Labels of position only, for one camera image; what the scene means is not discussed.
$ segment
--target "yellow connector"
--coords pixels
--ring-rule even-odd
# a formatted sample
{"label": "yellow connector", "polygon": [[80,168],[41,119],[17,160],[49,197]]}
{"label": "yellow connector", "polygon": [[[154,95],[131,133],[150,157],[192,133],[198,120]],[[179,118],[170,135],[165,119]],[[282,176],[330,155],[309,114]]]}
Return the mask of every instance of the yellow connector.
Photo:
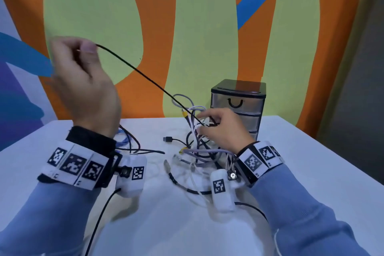
{"label": "yellow connector", "polygon": [[182,148],[180,151],[179,151],[179,154],[182,154],[183,153],[183,150],[187,149],[187,147],[184,147]]}

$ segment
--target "white tabletop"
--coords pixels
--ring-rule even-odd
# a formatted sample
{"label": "white tabletop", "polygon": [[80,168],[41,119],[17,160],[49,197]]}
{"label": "white tabletop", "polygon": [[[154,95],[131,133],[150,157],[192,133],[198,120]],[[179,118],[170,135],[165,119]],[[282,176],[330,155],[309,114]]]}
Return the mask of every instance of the white tabletop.
{"label": "white tabletop", "polygon": [[[177,180],[191,187],[185,166],[171,159],[181,144],[162,139],[173,136],[184,140],[189,130],[183,118],[125,119],[122,125],[137,137],[142,148],[162,150],[166,155],[147,156],[147,178],[139,200],[119,196],[111,200],[94,256],[273,254],[270,229],[256,211],[242,207],[230,216],[218,214],[206,208],[199,196],[173,185],[166,175],[164,159],[172,162]],[[0,229],[25,203],[41,166],[71,126],[71,121],[53,121],[0,152]],[[263,117],[258,139],[273,144],[307,190],[333,208],[339,220],[351,225],[363,248],[372,256],[382,255],[384,186],[280,117]],[[205,178],[196,176],[196,181],[201,190],[207,189]],[[113,189],[111,182],[100,194],[89,216],[86,235],[91,233]],[[245,190],[238,190],[237,196],[257,205]]]}

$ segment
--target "white sensor device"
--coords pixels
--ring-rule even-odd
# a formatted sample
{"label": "white sensor device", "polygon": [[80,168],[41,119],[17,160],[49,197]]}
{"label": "white sensor device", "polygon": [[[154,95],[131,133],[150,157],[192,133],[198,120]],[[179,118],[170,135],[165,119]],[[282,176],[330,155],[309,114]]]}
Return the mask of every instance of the white sensor device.
{"label": "white sensor device", "polygon": [[147,157],[144,155],[123,155],[116,180],[116,189],[121,188],[118,195],[131,198],[141,194],[147,171]]}
{"label": "white sensor device", "polygon": [[225,169],[218,169],[209,176],[211,181],[212,199],[214,207],[221,213],[235,210],[233,188],[228,180],[228,173]]}

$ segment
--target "plastic drawer unit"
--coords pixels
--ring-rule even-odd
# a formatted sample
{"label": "plastic drawer unit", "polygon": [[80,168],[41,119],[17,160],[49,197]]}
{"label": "plastic drawer unit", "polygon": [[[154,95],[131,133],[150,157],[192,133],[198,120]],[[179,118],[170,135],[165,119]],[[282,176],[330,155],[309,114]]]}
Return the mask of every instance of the plastic drawer unit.
{"label": "plastic drawer unit", "polygon": [[228,107],[237,113],[257,140],[266,98],[263,82],[224,79],[211,89],[211,107]]}

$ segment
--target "left hand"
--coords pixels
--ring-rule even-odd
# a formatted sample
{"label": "left hand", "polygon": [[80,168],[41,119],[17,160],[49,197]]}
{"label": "left hand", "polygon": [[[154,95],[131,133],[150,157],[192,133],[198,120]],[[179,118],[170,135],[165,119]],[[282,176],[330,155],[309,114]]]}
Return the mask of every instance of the left hand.
{"label": "left hand", "polygon": [[50,40],[53,87],[73,117],[73,125],[113,138],[121,104],[112,80],[101,67],[97,46],[79,37]]}

